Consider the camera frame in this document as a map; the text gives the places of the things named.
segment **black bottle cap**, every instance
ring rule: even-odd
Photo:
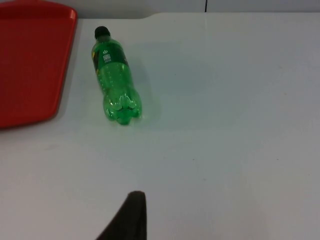
[[[94,38],[97,39],[100,36],[104,36],[104,35],[108,35],[110,36],[110,32],[108,30],[108,28],[106,28],[105,26],[98,26],[95,30],[94,30]]]

